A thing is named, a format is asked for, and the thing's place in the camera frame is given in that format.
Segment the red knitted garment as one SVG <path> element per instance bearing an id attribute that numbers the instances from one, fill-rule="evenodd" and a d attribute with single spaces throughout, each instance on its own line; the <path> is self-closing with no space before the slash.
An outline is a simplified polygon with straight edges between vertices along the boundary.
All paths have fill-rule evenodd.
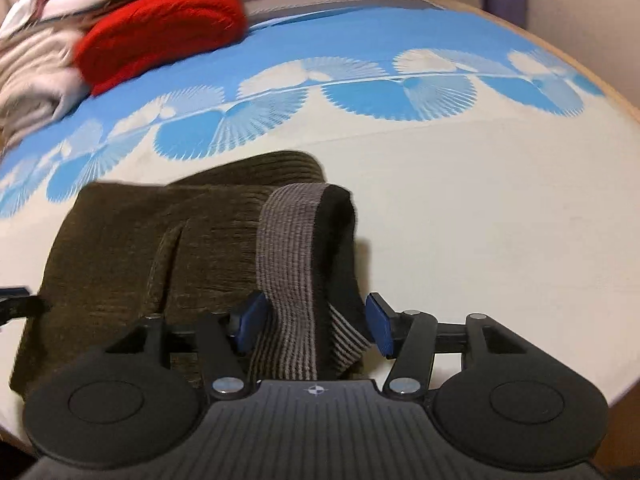
<path id="1" fill-rule="evenodd" d="M 96 22 L 74 63 L 98 96 L 152 68 L 234 44 L 247 27 L 241 0 L 136 0 Z"/>

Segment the white blue patterned bed sheet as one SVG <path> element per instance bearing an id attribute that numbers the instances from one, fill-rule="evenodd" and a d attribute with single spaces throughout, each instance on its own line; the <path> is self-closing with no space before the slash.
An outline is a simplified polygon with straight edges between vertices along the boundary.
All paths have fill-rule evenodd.
<path id="1" fill-rule="evenodd" d="M 44 267 L 82 189 L 166 185 L 273 152 L 352 196 L 363 302 L 484 313 L 617 400 L 639 376 L 639 125 L 589 78 L 472 13 L 274 18 L 89 96 L 1 166 L 1 427 Z"/>

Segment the dark brown corduroy pants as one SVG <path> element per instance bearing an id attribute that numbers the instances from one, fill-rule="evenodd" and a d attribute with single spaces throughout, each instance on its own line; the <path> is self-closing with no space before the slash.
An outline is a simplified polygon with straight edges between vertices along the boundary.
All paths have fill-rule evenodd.
<path id="1" fill-rule="evenodd" d="M 85 186 L 44 267 L 10 386 L 26 396 L 138 318 L 188 325 L 252 292 L 273 310 L 243 364 L 255 379 L 349 373 L 371 336 L 355 273 L 352 196 L 302 152 L 263 154 L 166 185 Z"/>

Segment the pile of folded clothes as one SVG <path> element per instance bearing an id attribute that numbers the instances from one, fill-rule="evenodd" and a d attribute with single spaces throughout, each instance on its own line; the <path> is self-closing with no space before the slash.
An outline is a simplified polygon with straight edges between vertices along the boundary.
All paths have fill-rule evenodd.
<path id="1" fill-rule="evenodd" d="M 1 149 L 57 122 L 89 94 L 74 50 L 102 16 L 134 0 L 18 0 L 1 24 Z"/>

